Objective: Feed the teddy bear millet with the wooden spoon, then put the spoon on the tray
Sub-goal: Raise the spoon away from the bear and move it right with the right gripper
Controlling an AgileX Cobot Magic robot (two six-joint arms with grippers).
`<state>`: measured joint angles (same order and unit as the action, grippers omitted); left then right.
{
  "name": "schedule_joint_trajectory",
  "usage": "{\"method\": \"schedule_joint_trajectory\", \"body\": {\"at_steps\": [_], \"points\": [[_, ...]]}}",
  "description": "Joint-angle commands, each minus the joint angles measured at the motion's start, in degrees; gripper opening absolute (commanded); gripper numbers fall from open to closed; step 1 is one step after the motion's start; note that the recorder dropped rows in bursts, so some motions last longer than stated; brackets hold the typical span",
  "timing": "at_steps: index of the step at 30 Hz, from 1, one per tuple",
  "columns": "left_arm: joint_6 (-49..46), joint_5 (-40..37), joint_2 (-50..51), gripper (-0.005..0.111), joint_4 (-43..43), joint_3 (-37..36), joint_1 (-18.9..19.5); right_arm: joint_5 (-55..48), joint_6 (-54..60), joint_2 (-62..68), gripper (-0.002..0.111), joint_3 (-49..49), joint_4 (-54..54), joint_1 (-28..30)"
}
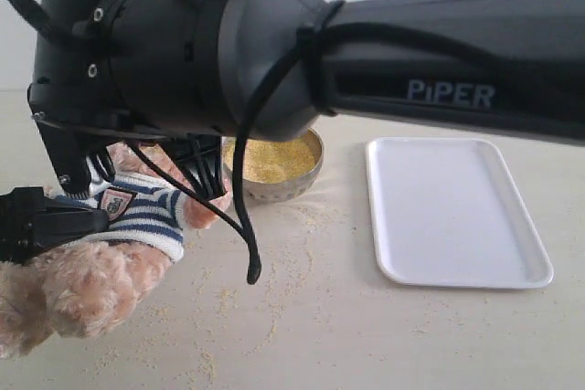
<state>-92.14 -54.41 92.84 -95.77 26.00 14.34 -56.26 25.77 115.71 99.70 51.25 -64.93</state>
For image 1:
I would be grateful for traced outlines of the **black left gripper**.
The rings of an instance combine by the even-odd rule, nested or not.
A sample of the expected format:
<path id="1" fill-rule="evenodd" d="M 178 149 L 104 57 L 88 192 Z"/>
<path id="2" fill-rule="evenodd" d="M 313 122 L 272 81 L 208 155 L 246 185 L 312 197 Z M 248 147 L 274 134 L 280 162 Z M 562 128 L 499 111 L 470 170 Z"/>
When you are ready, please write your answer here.
<path id="1" fill-rule="evenodd" d="M 24 264 L 87 235 L 105 231 L 107 213 L 93 208 L 47 210 L 42 187 L 14 188 L 1 195 L 1 261 Z"/>

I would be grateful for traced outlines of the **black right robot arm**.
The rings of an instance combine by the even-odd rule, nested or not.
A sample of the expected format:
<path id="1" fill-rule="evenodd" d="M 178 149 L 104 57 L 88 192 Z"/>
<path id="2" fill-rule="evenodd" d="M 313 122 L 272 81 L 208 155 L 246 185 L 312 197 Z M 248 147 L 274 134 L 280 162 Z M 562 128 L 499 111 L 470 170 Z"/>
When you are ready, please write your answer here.
<path id="1" fill-rule="evenodd" d="M 64 189 L 125 138 L 289 140 L 350 114 L 584 141 L 584 0 L 42 0 L 27 100 Z"/>

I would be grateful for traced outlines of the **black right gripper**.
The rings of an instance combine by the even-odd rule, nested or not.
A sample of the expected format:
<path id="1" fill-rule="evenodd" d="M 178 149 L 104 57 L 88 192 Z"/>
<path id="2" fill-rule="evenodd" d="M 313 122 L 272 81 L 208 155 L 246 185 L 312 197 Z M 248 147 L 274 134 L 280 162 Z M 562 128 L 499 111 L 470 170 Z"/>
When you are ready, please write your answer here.
<path id="1" fill-rule="evenodd" d="M 127 139 L 132 167 L 152 177 L 168 175 L 207 201 L 227 193 L 221 146 L 221 137 L 207 134 Z"/>

